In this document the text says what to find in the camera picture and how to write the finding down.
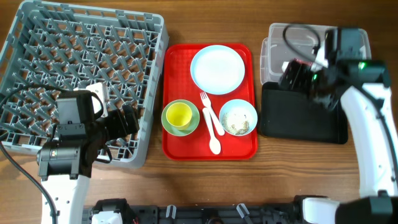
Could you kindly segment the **light blue bowl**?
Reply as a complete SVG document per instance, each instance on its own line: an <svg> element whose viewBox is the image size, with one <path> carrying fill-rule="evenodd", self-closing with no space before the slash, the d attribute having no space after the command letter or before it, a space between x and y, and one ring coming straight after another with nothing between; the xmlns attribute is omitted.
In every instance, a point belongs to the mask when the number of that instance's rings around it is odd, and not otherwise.
<svg viewBox="0 0 398 224"><path fill-rule="evenodd" d="M219 119L223 129L233 136L245 136L257 126L257 111L252 104L242 99L226 102L220 109Z"/></svg>

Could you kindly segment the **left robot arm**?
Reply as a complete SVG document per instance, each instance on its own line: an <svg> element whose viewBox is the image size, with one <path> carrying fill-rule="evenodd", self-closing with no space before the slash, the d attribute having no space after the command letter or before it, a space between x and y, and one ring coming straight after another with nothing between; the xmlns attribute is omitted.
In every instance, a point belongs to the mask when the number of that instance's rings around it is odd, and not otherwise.
<svg viewBox="0 0 398 224"><path fill-rule="evenodd" d="M89 90L66 91L57 99L58 139L46 142L37 154L39 177L45 189L42 223L81 223L93 163L111 140L139 130L137 110L130 105L106 117L95 112Z"/></svg>

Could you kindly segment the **yellow cup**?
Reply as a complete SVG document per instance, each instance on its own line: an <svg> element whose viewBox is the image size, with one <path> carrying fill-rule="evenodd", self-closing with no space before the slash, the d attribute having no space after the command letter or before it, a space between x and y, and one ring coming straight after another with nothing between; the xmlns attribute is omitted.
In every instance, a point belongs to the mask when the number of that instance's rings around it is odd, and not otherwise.
<svg viewBox="0 0 398 224"><path fill-rule="evenodd" d="M192 116L193 113L191 108L186 103L182 102L172 103L166 111L167 121L177 130L187 129L192 120Z"/></svg>

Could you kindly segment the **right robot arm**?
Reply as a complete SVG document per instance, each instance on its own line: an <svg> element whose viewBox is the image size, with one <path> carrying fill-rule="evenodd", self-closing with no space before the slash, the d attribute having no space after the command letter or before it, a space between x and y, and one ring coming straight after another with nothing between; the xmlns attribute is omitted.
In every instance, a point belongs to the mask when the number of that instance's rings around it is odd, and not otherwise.
<svg viewBox="0 0 398 224"><path fill-rule="evenodd" d="M310 97L339 97L353 135L359 165L360 198L337 202L302 200L307 223L397 223L397 131L391 111L391 81L377 60L345 59L318 71L299 60L284 62L279 85Z"/></svg>

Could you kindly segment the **green saucer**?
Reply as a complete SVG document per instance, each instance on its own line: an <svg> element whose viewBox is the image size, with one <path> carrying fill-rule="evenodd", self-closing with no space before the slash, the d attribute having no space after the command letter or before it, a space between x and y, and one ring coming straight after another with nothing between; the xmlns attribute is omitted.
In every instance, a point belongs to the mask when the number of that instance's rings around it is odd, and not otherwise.
<svg viewBox="0 0 398 224"><path fill-rule="evenodd" d="M172 103L176 103L176 102L186 103L191 108L192 113L193 113L190 125L185 130L177 130L171 124L169 124L169 122L167 121L167 118L166 118L166 111L167 111L168 107ZM173 136L177 136L177 137L187 136L187 135L191 134L192 132L194 132L194 130L196 130L196 128L198 127L199 122L200 122L200 113L199 113L199 110L197 109L197 107L193 103L191 103L190 101L187 101L187 100L174 100L174 101L170 102L164 108L164 110L162 112L162 116L161 116L161 122L162 122L163 128L169 134L171 134Z"/></svg>

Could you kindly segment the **red snack wrapper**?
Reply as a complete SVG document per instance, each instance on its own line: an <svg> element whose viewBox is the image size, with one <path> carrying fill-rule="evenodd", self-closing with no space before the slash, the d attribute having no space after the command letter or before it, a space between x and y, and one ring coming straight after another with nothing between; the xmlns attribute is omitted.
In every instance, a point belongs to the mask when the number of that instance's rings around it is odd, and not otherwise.
<svg viewBox="0 0 398 224"><path fill-rule="evenodd" d="M295 58L294 61L296 61L297 63L300 63L300 64L308 65L308 66L312 66L312 64L313 64L313 62L309 62L309 61L305 61L305 60L300 60L300 59L298 59L298 58Z"/></svg>

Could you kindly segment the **white napkin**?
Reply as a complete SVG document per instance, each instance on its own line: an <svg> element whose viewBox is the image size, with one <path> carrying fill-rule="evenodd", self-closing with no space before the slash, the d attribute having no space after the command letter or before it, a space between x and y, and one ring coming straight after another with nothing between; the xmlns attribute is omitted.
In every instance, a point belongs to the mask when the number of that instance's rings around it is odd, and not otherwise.
<svg viewBox="0 0 398 224"><path fill-rule="evenodd" d="M283 62L282 71L285 72L288 66L289 66L289 62Z"/></svg>

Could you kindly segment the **rice and food scraps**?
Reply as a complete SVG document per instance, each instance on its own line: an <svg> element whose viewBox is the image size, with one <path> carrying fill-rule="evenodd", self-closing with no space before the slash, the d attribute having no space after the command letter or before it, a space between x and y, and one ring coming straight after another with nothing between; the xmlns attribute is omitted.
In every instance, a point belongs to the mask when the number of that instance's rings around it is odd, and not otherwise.
<svg viewBox="0 0 398 224"><path fill-rule="evenodd" d="M250 128L246 115L235 111L225 113L221 124L228 133L237 136L246 134Z"/></svg>

